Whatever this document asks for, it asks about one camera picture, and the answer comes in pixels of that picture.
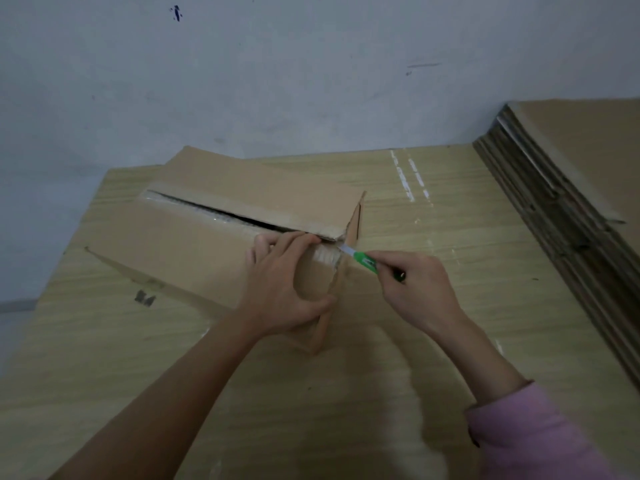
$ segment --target white wall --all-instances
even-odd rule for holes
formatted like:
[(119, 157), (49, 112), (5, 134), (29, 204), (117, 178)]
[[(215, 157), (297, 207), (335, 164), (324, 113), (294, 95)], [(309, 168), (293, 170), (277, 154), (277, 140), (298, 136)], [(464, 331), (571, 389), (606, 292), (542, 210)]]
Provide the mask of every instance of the white wall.
[(3, 0), (0, 301), (38, 295), (108, 167), (183, 144), (259, 157), (467, 142), (510, 99), (638, 95), (639, 13), (640, 0)]

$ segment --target pink sleeve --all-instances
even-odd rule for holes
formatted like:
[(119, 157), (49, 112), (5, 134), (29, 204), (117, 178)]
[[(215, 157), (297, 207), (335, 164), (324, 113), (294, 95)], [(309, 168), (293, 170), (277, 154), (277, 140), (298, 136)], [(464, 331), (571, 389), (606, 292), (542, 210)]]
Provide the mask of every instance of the pink sleeve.
[(580, 430), (532, 383), (466, 412), (484, 457), (482, 479), (609, 480), (617, 476)]

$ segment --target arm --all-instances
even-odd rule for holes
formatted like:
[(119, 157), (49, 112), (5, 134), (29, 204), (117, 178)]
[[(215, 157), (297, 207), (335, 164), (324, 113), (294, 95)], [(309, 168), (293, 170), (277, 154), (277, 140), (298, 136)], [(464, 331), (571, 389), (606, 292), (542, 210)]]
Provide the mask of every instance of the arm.
[[(606, 460), (542, 390), (495, 349), (462, 311), (442, 263), (434, 257), (372, 251), (385, 299), (444, 350), (477, 405), (467, 412), (482, 448), (483, 478), (613, 479)], [(391, 267), (406, 272), (398, 283)]]
[(293, 289), (302, 254), (320, 242), (302, 232), (263, 234), (247, 253), (247, 290), (235, 312), (89, 440), (53, 479), (173, 478), (236, 367), (263, 336), (307, 322), (335, 302)]

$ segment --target right hand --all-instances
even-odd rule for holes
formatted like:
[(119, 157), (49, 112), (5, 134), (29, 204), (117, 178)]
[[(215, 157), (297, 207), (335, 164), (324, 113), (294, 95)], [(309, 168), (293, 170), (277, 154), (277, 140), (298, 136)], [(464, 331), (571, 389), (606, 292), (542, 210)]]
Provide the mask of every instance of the right hand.
[[(403, 251), (368, 251), (378, 262), (382, 295), (405, 321), (432, 339), (443, 339), (460, 325), (469, 323), (440, 260)], [(406, 273), (402, 283), (392, 268)]]

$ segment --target finger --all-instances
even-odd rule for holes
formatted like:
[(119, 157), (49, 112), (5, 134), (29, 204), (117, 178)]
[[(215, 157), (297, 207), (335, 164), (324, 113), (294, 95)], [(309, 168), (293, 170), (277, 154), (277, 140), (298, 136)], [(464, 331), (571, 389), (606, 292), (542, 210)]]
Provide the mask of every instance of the finger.
[(405, 251), (367, 251), (367, 255), (387, 266), (407, 271), (415, 265), (418, 253), (407, 253)]
[(321, 241), (322, 240), (315, 234), (299, 235), (291, 243), (284, 257), (295, 267), (309, 246), (311, 246), (311, 244), (320, 244)]
[(282, 256), (288, 249), (289, 245), (295, 240), (295, 238), (304, 235), (303, 231), (285, 232), (280, 236), (276, 245), (273, 247), (273, 253), (276, 256)]
[(327, 313), (335, 306), (337, 301), (338, 298), (331, 294), (324, 295), (324, 297), (315, 301), (305, 301), (303, 305), (305, 309), (305, 321), (309, 321)]
[(253, 240), (253, 249), (255, 250), (255, 262), (262, 261), (271, 250), (271, 246), (274, 245), (280, 234), (277, 232), (266, 232), (264, 234), (258, 234)]
[(393, 295), (401, 290), (400, 287), (404, 287), (403, 284), (396, 281), (394, 277), (394, 270), (386, 264), (378, 262), (377, 270), (378, 281), (380, 282), (380, 286), (382, 286), (382, 293), (385, 297)]
[(246, 252), (244, 253), (244, 259), (246, 261), (247, 269), (251, 269), (253, 266), (255, 266), (255, 249), (254, 248), (247, 249)]

